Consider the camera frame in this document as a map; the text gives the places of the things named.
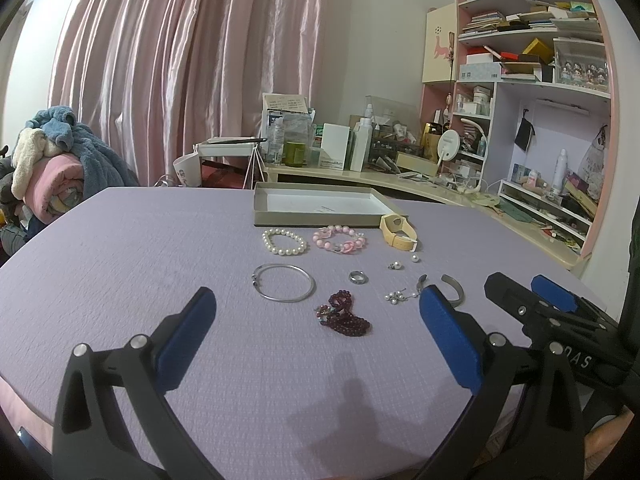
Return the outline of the clear bag of medicine boxes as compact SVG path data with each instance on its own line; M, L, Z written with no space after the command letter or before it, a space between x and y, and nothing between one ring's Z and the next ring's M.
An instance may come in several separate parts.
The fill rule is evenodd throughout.
M286 141L293 141L306 144L306 164L314 138L314 116L316 111L309 106L306 96L264 93L260 136L268 139L268 143L262 146L265 161L268 164L284 165L284 144Z

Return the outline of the pile of blankets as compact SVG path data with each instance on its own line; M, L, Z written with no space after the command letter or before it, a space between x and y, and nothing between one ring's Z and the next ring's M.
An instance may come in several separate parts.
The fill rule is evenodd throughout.
M1 260L106 188L137 186L126 162L68 106L40 110L1 150Z

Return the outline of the pink curtain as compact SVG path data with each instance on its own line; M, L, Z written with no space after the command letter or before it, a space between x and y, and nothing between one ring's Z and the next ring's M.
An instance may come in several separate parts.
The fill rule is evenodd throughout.
M250 136L267 93L316 102L330 0L70 0L49 101L140 182L212 136Z

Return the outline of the pearl drop earrings cluster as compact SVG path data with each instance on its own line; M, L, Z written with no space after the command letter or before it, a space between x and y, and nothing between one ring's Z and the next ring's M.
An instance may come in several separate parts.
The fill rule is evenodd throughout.
M384 299L389 304L396 306L396 304L403 304L406 301L411 299L416 299L419 297L417 292L407 292L405 289L395 290L394 292L389 292L384 296Z

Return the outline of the thin silver bangle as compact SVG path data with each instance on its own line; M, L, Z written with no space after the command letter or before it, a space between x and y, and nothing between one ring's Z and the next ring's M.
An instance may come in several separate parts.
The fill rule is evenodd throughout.
M314 277L291 263L266 263L250 276L256 294L270 304L299 304L317 289Z

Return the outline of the white round mirror lamp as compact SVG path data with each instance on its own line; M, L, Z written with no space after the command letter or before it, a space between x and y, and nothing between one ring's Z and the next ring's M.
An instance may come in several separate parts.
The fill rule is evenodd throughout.
M460 151L460 136L454 129L447 129L437 143L437 173L442 172L442 163L451 162Z

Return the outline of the beige strap watch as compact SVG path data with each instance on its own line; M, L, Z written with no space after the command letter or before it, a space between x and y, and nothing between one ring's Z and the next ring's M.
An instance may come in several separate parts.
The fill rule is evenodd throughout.
M418 234L406 217L401 214L384 214L380 230L385 243L402 252L415 252L419 245Z

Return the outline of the white lotion bottle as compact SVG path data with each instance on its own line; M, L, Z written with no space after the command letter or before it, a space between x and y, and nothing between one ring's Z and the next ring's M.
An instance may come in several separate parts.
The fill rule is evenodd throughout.
M352 171L361 172L368 161L373 132L372 118L373 108L369 103L352 129L352 158L349 166Z

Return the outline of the purple table mat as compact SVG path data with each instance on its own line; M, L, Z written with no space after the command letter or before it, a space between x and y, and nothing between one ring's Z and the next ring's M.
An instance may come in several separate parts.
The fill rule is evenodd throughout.
M455 278L464 310L488 332L526 344L521 326L487 300L501 272L538 274L588 296L576 276L482 212L401 202L422 243L420 262L377 230L354 256L314 248L278 258L262 244L247 191L109 188L53 222L1 270L1 374L52 418L76 344L119 348L180 311L201 287L217 316L168 401L228 479L374 479L430 456L461 414L459 387L412 292L420 276ZM387 266L399 261L401 270ZM250 284L266 263L305 269L316 292L270 304Z

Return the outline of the grey shallow jewelry tray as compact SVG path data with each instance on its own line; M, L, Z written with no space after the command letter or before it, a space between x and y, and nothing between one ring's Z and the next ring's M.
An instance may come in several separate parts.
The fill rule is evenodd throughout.
M408 217L374 188L327 184L259 182L254 187L254 226L347 224L377 229L388 214Z

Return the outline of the pink white bookshelf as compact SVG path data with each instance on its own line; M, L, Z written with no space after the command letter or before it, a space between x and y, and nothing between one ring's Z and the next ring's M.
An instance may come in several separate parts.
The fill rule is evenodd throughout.
M420 118L451 127L445 166L516 211L572 266L599 234L615 160L613 53L596 0L457 0L427 12Z

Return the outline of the white cardboard box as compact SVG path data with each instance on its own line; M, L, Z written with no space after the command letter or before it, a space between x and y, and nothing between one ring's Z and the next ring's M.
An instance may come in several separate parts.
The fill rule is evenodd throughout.
M345 168L350 130L347 126L328 124L322 128L319 167L342 171Z

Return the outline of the white paper cup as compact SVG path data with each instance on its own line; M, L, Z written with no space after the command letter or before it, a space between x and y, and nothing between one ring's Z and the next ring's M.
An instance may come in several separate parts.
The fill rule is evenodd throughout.
M187 188L199 188L202 185L201 159L198 152L178 157L172 166L181 185Z

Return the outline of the green glass jar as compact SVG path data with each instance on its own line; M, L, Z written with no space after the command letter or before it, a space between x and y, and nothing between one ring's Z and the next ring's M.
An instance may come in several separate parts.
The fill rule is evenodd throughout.
M286 141L283 149L283 162L285 166L303 167L306 158L306 144Z

